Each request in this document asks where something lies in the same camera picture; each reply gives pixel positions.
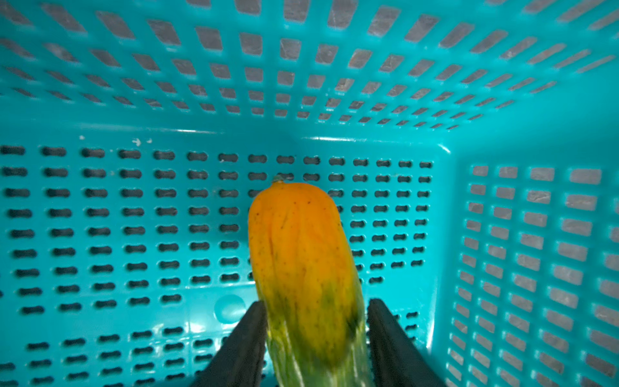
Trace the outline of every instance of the circular mark on basket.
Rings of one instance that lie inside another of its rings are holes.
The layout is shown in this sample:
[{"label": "circular mark on basket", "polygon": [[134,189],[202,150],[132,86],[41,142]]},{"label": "circular mark on basket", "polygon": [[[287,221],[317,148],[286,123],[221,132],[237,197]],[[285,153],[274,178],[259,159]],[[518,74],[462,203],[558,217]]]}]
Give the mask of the circular mark on basket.
[{"label": "circular mark on basket", "polygon": [[215,317],[222,324],[236,323],[243,317],[245,311],[245,302],[237,295],[225,295],[215,303]]}]

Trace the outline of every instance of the round indentation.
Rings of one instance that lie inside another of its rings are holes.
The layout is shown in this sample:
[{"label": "round indentation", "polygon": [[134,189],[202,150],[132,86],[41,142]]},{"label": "round indentation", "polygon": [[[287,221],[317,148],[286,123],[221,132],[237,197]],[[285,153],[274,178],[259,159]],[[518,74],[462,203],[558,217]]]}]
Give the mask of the round indentation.
[{"label": "round indentation", "polygon": [[245,311],[245,302],[237,295],[225,295],[215,303],[215,317],[222,324],[236,323],[243,317]]}]

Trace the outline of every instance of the turquoise plastic basket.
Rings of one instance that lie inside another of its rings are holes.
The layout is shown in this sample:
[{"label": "turquoise plastic basket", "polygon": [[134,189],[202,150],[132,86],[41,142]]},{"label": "turquoise plastic basket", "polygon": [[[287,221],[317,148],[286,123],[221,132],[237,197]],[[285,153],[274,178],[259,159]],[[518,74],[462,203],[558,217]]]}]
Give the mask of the turquoise plastic basket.
[{"label": "turquoise plastic basket", "polygon": [[618,7],[0,0],[0,386],[190,384],[278,173],[449,387],[619,385]]}]

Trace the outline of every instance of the teal crate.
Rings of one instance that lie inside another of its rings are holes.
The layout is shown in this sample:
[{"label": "teal crate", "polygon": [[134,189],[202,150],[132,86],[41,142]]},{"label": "teal crate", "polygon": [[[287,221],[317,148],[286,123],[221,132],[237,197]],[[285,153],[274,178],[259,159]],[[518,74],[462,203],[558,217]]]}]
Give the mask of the teal crate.
[{"label": "teal crate", "polygon": [[190,384],[278,173],[449,387],[619,384],[619,2],[0,13],[1,386]]}]

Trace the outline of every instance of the perforated plastic surface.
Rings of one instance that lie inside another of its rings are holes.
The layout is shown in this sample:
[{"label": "perforated plastic surface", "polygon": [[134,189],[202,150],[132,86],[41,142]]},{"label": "perforated plastic surface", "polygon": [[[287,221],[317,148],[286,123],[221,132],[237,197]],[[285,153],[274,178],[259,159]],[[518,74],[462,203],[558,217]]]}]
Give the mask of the perforated plastic surface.
[{"label": "perforated plastic surface", "polygon": [[0,0],[0,385],[188,385],[277,173],[450,387],[616,385],[617,7]]}]

